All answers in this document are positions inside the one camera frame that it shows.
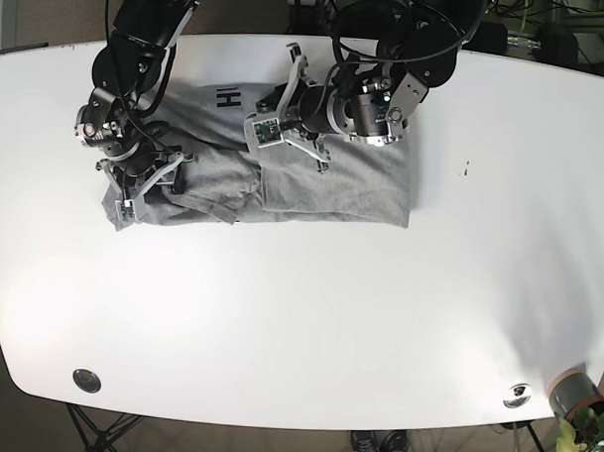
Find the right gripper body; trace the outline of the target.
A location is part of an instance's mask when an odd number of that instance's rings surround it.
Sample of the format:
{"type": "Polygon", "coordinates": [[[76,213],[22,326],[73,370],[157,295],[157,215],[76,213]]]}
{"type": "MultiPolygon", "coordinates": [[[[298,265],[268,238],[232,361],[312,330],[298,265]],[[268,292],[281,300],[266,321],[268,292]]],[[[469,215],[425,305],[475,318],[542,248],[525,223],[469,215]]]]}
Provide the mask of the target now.
{"type": "Polygon", "coordinates": [[[78,110],[74,132],[86,147],[105,158],[97,163],[116,193],[117,219],[142,222],[148,215],[146,195],[167,187],[182,193],[183,164],[194,159],[180,146],[167,146],[161,139],[171,130],[166,122],[134,125],[123,101],[105,90],[91,92],[89,102],[78,110]]]}

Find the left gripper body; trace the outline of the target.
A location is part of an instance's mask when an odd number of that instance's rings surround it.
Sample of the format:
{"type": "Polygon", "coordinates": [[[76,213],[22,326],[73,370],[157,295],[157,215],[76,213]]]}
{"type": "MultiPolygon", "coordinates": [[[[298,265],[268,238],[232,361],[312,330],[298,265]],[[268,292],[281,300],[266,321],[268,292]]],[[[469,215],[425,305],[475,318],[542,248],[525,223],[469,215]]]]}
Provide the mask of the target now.
{"type": "Polygon", "coordinates": [[[318,170],[330,164],[324,138],[340,135],[349,142],[384,147],[402,139],[405,113],[392,105],[405,78],[404,68],[373,63],[361,71],[353,59],[335,64],[319,84],[308,74],[308,61],[298,44],[288,44],[289,80],[256,102],[244,121],[250,152],[289,145],[314,158],[318,170]]]}

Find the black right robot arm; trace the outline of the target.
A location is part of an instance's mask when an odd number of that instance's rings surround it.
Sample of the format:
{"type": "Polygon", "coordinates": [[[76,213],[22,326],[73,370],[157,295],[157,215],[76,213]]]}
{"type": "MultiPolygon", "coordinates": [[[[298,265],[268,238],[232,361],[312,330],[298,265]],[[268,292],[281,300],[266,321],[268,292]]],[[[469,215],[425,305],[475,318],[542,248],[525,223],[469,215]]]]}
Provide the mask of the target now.
{"type": "Polygon", "coordinates": [[[106,17],[106,46],[92,66],[93,90],[76,115],[76,137],[105,158],[97,164],[116,193],[116,217],[141,222],[145,196],[185,191],[183,164],[192,156],[163,142],[172,126],[154,114],[165,96],[177,39],[201,0],[123,0],[106,17]]]}

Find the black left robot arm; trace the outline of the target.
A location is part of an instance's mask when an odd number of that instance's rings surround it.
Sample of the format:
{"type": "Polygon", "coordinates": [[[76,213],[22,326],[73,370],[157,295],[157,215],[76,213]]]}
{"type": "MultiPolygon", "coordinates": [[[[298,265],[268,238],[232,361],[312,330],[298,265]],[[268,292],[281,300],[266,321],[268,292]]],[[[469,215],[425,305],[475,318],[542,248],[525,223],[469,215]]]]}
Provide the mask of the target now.
{"type": "Polygon", "coordinates": [[[306,54],[290,43],[289,78],[256,103],[244,122],[256,154],[293,147],[326,171],[329,135],[382,148],[403,140],[431,89],[453,75],[461,48],[478,31],[489,0],[358,0],[336,9],[321,0],[319,23],[334,63],[319,83],[306,54]]]}

